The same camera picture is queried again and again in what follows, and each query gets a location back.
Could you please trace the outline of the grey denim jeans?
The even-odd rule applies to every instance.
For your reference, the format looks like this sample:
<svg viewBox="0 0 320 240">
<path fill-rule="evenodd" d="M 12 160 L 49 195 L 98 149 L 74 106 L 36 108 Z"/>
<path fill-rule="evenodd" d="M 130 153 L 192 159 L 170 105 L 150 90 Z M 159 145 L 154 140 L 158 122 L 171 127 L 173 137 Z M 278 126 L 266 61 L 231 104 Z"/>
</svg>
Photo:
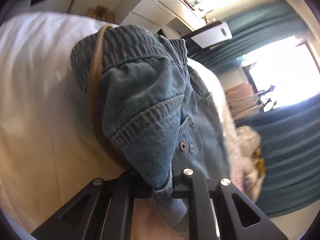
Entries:
<svg viewBox="0 0 320 240">
<path fill-rule="evenodd" d="M 189 231 L 188 206 L 171 195 L 173 157 L 212 181 L 230 175 L 212 93 L 187 53 L 185 40 L 135 24 L 103 27 L 71 52 L 97 138 L 119 165 L 131 165 L 152 186 L 160 217 L 182 234 Z"/>
</svg>

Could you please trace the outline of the cream puffer jacket pile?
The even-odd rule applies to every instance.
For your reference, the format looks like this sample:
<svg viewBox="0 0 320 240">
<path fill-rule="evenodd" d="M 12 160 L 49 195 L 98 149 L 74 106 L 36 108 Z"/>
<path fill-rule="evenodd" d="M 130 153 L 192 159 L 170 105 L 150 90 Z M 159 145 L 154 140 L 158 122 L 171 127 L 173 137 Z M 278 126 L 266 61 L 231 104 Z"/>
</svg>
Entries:
<svg viewBox="0 0 320 240">
<path fill-rule="evenodd" d="M 256 203 L 262 191 L 265 174 L 259 177 L 258 170 L 252 158 L 254 151 L 261 147 L 261 136 L 250 126 L 241 126 L 237 129 L 237 140 L 241 151 L 241 163 L 244 171 L 244 193 Z"/>
</svg>

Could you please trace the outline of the mustard yellow garment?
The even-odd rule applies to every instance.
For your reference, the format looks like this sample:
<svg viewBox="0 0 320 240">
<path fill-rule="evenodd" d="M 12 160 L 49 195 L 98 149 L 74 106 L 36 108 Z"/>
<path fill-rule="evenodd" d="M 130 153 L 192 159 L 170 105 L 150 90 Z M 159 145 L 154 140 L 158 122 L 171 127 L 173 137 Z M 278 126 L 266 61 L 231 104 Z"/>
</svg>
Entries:
<svg viewBox="0 0 320 240">
<path fill-rule="evenodd" d="M 262 149 L 261 147 L 258 147 L 252 156 L 254 160 L 254 164 L 258 170 L 259 177 L 262 177 L 265 174 L 265 160 L 262 156 Z"/>
</svg>

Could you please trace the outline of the pink cream bed duvet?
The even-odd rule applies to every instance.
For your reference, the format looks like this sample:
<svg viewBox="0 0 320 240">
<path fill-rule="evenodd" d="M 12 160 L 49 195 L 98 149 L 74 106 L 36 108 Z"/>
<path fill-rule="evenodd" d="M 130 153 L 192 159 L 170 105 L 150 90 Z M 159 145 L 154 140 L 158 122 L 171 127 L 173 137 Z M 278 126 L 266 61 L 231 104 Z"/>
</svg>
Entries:
<svg viewBox="0 0 320 240">
<path fill-rule="evenodd" d="M 103 22 L 54 12 L 1 26 L 1 210 L 32 233 L 94 178 L 122 173 L 99 146 L 71 51 Z"/>
</svg>

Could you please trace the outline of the teal right curtain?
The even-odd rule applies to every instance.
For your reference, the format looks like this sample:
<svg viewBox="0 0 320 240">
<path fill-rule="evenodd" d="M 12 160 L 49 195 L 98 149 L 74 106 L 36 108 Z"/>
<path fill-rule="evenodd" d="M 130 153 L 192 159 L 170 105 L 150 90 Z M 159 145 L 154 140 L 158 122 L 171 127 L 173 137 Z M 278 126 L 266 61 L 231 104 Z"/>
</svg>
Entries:
<svg viewBox="0 0 320 240">
<path fill-rule="evenodd" d="M 242 118 L 261 136 L 266 177 L 256 205 L 270 218 L 319 200 L 319 95 Z"/>
</svg>

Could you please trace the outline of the teal curtain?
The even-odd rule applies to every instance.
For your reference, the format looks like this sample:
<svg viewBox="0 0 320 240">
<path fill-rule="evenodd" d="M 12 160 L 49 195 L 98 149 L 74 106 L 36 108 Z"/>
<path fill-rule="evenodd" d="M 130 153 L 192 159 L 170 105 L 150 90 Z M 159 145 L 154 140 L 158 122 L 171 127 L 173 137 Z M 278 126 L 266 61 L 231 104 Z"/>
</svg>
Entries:
<svg viewBox="0 0 320 240">
<path fill-rule="evenodd" d="M 267 44 L 302 35 L 308 26 L 285 0 L 255 7 L 227 19 L 232 38 L 202 49 L 188 41 L 188 56 L 219 75 L 240 66 L 242 56 Z"/>
<path fill-rule="evenodd" d="M 242 118 L 261 136 L 266 177 L 256 205 L 270 218 L 319 200 L 319 95 Z"/>
</svg>

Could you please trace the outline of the garment steamer stand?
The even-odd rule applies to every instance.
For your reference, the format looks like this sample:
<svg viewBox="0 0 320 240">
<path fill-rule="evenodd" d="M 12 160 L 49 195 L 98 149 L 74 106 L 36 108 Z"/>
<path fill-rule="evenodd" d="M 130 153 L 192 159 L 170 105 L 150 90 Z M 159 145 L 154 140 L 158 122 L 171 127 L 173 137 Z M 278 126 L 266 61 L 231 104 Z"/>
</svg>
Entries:
<svg viewBox="0 0 320 240">
<path fill-rule="evenodd" d="M 274 86 L 270 86 L 267 90 L 261 90 L 255 93 L 252 85 L 243 82 L 240 85 L 226 90 L 226 100 L 232 116 L 248 114 L 249 111 L 264 107 L 272 101 L 271 94 L 274 89 Z"/>
</svg>

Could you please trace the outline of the window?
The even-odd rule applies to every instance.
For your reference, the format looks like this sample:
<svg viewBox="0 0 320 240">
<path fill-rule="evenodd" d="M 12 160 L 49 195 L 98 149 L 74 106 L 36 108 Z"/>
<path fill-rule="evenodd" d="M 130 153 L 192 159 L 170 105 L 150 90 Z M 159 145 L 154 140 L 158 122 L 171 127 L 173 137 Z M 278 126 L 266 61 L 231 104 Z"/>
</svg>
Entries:
<svg viewBox="0 0 320 240">
<path fill-rule="evenodd" d="M 291 36 L 242 56 L 241 66 L 257 91 L 275 89 L 264 111 L 319 94 L 319 63 L 310 44 Z"/>
</svg>

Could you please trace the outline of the white black chair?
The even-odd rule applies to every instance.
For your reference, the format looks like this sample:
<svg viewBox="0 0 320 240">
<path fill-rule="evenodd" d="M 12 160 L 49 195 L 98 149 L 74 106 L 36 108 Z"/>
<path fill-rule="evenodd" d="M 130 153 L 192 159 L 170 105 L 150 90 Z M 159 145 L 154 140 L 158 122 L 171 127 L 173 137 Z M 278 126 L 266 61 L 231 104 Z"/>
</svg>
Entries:
<svg viewBox="0 0 320 240">
<path fill-rule="evenodd" d="M 184 36 L 170 26 L 170 24 L 167 24 L 155 35 L 162 35 L 166 38 L 182 38 L 185 41 L 191 40 L 192 44 L 196 44 L 201 49 L 206 49 L 221 42 L 231 40 L 233 37 L 226 21 L 213 22 L 200 29 L 189 32 Z"/>
</svg>

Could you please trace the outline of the teal left curtain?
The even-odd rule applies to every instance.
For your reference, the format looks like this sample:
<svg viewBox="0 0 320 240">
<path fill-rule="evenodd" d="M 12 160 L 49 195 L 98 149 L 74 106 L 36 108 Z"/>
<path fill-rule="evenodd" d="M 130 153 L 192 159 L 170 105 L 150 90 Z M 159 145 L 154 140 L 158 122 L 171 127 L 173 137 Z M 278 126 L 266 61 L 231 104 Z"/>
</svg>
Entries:
<svg viewBox="0 0 320 240">
<path fill-rule="evenodd" d="M 202 49 L 188 41 L 188 56 L 219 75 L 240 66 L 242 56 L 267 44 L 302 35 L 308 26 L 285 0 L 255 7 L 227 19 L 232 38 Z"/>
</svg>

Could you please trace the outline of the white desk with drawers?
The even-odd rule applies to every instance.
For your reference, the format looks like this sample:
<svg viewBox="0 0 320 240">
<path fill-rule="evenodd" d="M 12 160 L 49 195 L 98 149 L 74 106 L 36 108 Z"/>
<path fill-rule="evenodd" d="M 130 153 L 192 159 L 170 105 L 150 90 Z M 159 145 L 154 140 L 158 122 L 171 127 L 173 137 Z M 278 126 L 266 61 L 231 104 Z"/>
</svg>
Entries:
<svg viewBox="0 0 320 240">
<path fill-rule="evenodd" d="M 182 0 L 122 0 L 115 21 L 118 25 L 140 25 L 153 34 L 162 30 L 168 36 L 179 37 L 206 25 Z"/>
</svg>

